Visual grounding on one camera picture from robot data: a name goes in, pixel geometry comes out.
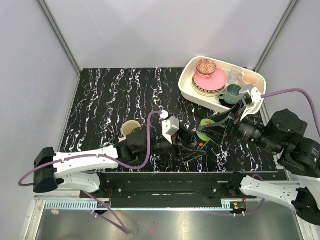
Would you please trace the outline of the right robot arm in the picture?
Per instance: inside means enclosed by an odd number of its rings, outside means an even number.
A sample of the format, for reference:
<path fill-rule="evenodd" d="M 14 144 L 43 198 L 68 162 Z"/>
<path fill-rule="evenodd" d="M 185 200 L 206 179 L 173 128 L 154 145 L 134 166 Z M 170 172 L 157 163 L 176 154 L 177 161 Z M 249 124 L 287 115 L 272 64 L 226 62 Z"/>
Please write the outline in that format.
<path fill-rule="evenodd" d="M 226 148 L 236 140 L 256 145 L 276 156 L 278 164 L 296 175 L 299 186 L 285 187 L 235 173 L 223 188 L 225 196 L 258 197 L 285 206 L 302 220 L 320 224 L 320 144 L 304 136 L 308 124 L 288 109 L 277 111 L 267 125 L 245 116 L 246 106 L 237 103 L 214 115 L 212 124 L 198 127 L 213 143 Z"/>

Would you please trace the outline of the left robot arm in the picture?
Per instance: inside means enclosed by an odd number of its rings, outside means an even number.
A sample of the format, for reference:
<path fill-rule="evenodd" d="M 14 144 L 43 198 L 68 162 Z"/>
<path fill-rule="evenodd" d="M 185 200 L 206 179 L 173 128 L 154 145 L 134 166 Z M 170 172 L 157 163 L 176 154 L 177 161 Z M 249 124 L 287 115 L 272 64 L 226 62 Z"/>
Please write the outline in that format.
<path fill-rule="evenodd" d="M 203 144 L 190 139 L 190 134 L 181 130 L 152 137 L 150 130 L 136 127 L 115 145 L 96 150 L 66 153 L 45 147 L 33 162 L 33 192 L 42 194 L 61 188 L 86 191 L 103 198 L 108 186 L 94 170 L 141 170 L 152 154 L 169 153 L 182 163 L 205 156 Z"/>

